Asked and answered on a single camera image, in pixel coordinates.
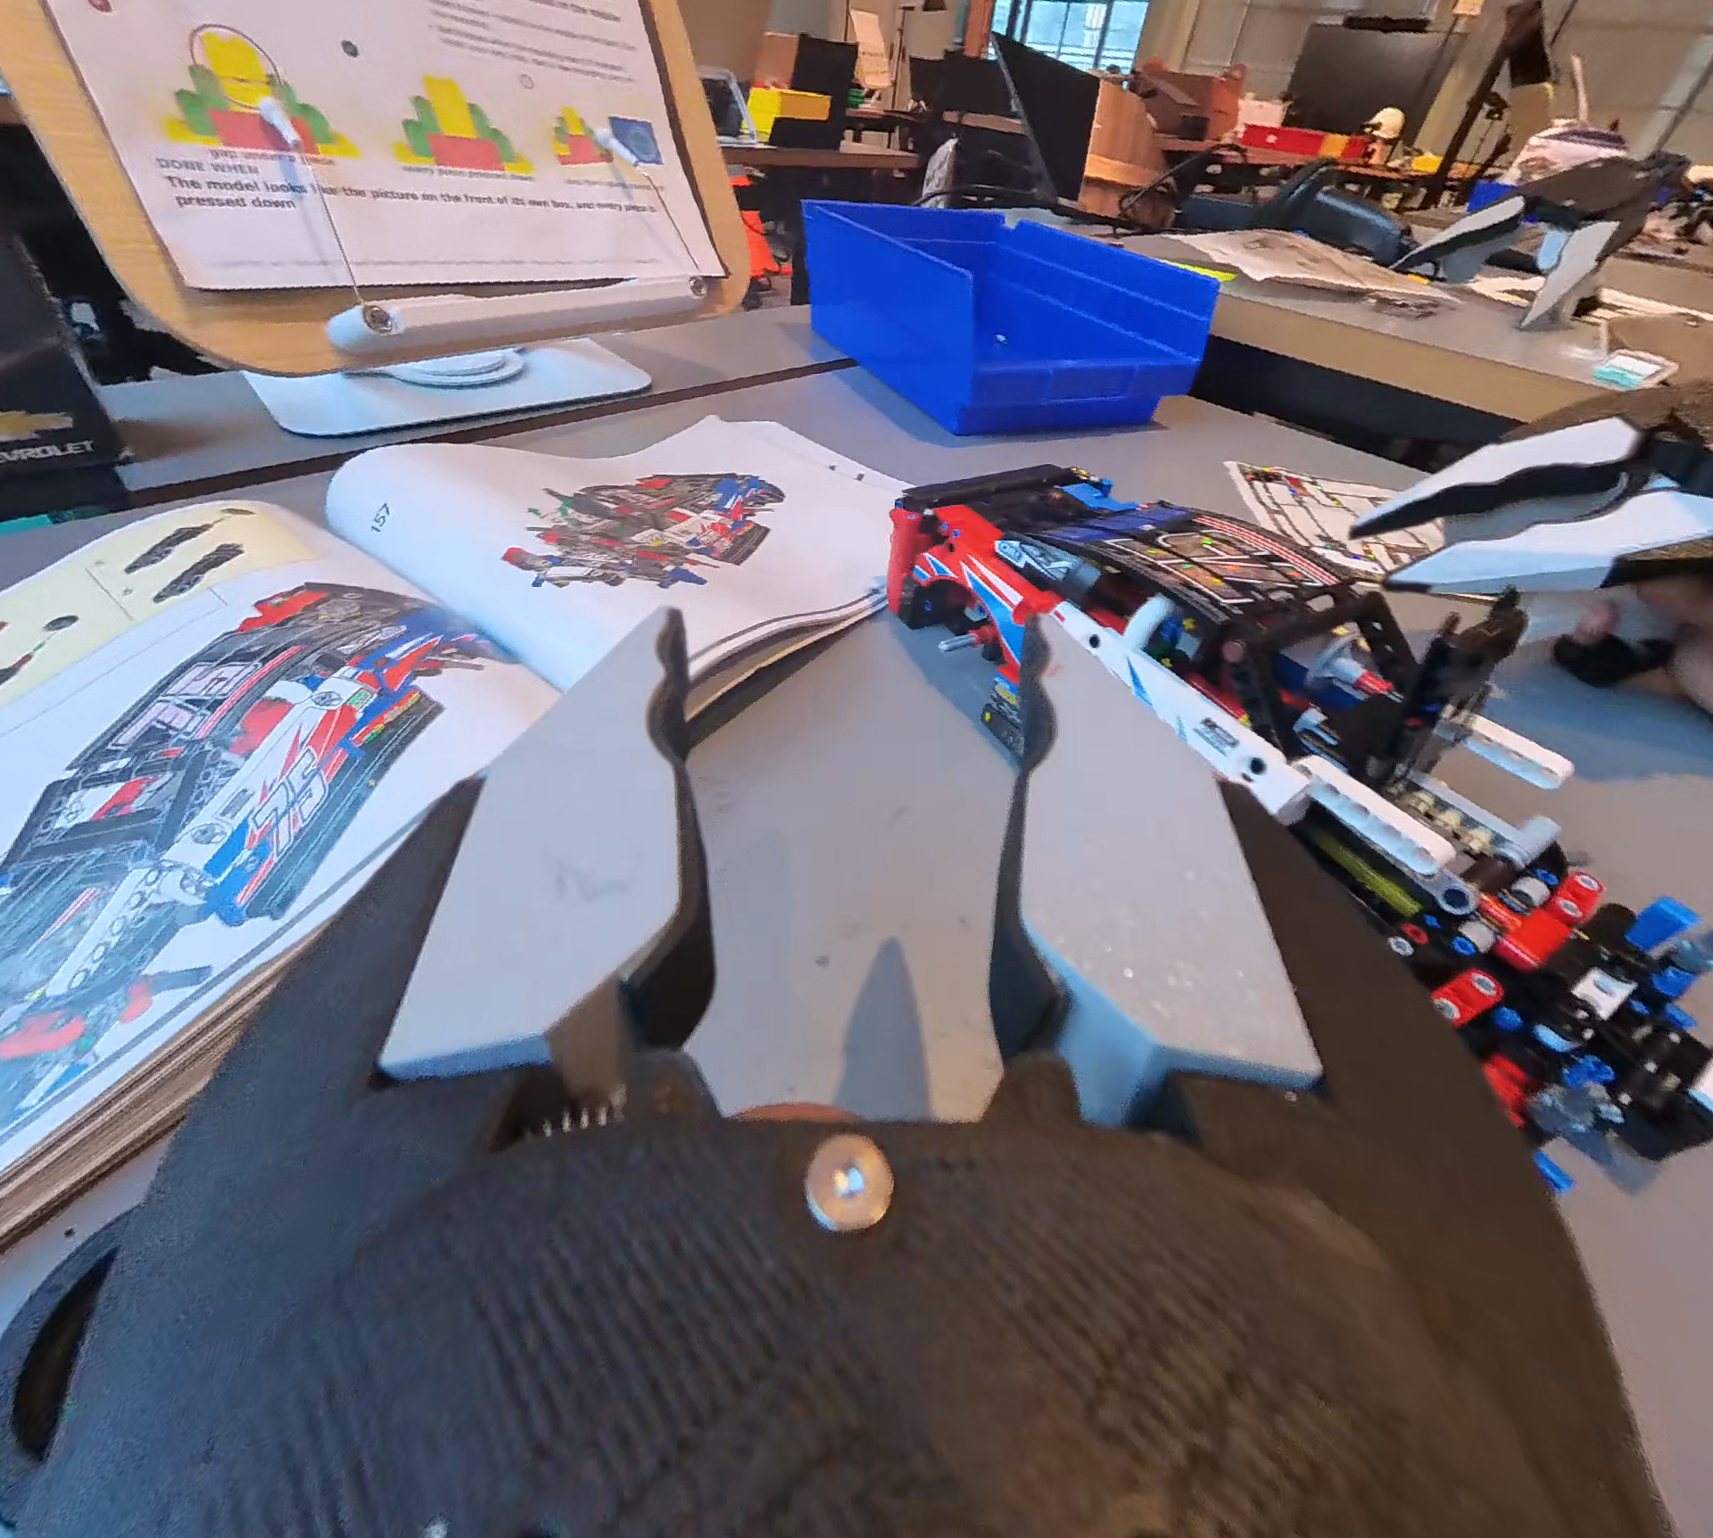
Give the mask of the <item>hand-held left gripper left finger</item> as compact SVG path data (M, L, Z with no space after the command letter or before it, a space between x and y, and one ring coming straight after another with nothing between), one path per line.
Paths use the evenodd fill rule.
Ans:
M482 775L378 1069L616 1092L717 987L687 771L687 634L651 612Z

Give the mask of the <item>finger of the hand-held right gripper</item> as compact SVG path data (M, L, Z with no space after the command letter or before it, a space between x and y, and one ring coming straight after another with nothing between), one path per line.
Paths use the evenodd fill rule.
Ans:
M1440 545L1510 541L1538 527L1602 529L1611 545L1652 545L1656 511L1642 507L1647 432L1610 414L1474 452L1353 518L1353 543L1397 534Z
M1710 498L1645 489L1581 521L1449 539L1383 584L1437 596L1585 593L1710 573L1710 545Z

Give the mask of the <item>brick-built toy race car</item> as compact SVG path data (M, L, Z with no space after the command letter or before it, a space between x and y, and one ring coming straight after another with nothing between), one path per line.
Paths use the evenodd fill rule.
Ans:
M1640 1187L1710 1148L1701 916L1624 907L1556 821L1438 775L1453 750L1542 793L1574 762L1486 714L1515 591L1412 648L1378 586L1251 521L1130 502L1042 464L905 489L889 611L994 668L981 718L1023 755L1024 636L1055 627L1308 850L1458 1030L1554 1190L1567 1142Z

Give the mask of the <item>grey neighbouring desk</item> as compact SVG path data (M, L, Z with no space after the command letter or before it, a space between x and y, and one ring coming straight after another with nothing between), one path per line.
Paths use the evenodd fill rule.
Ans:
M1415 466L1590 398L1613 350L1602 323L1520 330L1481 293L1415 314L1233 272L1215 288L1192 398Z

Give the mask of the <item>person's right hand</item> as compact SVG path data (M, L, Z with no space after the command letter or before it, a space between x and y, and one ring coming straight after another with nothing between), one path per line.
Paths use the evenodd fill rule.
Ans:
M1633 587L1602 591L1581 616L1570 641L1599 648L1635 623L1640 609L1658 623L1670 623L1670 652L1665 662L1638 671L1617 687L1676 700L1711 714L1711 582L1710 577L1679 575L1643 580Z

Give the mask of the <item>grey black gripper device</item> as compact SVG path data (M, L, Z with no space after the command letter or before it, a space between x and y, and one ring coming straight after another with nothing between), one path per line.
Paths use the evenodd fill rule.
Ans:
M1533 227L1542 234L1533 254L1540 284L1515 327L1558 329L1597 293L1602 266L1638 238L1660 198L1688 172L1688 159L1661 152L1610 156L1526 181L1413 245L1388 270L1470 286L1494 254L1511 250Z

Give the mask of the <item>printed paper sheets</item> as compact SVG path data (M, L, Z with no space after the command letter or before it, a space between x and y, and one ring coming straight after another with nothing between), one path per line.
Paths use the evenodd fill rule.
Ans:
M1253 286L1335 295L1415 316L1451 306L1451 293L1444 286L1294 231L1192 232L1174 234L1169 241L1196 270L1230 273L1231 279L1242 279Z

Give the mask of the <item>open instruction booklet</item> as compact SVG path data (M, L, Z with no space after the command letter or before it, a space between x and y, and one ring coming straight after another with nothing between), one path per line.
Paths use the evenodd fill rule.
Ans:
M2 1235L179 1123L284 964L657 609L696 714L882 607L899 479L776 421L359 454L4 593Z

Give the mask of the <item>blue plastic bin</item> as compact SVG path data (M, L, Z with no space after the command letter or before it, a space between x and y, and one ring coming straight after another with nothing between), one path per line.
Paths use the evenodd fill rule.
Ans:
M1206 272L1001 213L801 215L816 334L948 434L1139 427L1201 372Z

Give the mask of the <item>wooden cabinet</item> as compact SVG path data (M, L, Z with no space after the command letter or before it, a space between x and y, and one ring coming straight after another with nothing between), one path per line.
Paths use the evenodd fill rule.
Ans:
M1176 215L1171 191L1158 186L1165 172L1167 161L1146 99L1128 79L1110 72L1101 75L1076 206L1146 234L1160 234Z

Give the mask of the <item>black monitor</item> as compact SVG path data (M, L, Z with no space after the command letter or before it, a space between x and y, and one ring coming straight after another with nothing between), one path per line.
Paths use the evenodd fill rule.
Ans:
M1046 195L1058 207L1078 209L1103 81L1006 34L996 34L992 47Z

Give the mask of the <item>wooden document stand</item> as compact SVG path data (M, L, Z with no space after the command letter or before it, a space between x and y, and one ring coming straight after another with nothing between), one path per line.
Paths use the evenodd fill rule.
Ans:
M741 213L676 0L644 0L696 202L725 272L437 288L187 288L145 215L46 0L4 0L4 77L125 295L184 347L246 373L355 375L394 364L716 320L750 275Z

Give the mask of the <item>black product box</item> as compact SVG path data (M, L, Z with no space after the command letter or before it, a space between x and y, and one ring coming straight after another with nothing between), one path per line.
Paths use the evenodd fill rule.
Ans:
M127 504L125 446L75 334L2 231L2 520L75 520Z

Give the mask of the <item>yellow storage box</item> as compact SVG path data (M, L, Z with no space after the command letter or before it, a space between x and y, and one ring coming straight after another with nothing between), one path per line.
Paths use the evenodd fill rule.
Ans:
M833 127L837 104L826 93L776 86L751 86L748 120L760 145L824 150L841 143Z

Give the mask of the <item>printed instruction sheet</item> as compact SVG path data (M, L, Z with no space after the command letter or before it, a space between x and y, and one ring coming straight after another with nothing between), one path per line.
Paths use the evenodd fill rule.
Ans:
M46 0L212 293L716 279L644 0Z

